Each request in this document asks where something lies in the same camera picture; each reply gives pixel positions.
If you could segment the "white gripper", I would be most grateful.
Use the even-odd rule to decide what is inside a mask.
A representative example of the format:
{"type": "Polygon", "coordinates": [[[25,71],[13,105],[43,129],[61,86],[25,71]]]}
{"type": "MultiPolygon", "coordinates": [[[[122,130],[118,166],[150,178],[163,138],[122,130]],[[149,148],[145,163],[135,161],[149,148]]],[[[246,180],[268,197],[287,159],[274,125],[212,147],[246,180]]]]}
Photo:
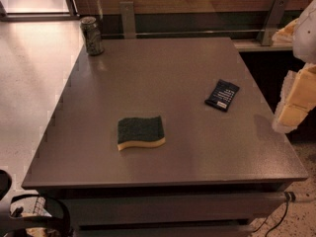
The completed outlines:
{"type": "Polygon", "coordinates": [[[280,133],[297,129],[316,107],[316,0],[272,37],[274,44],[292,43],[293,54],[306,62],[298,72],[284,77],[272,127],[280,133]]]}

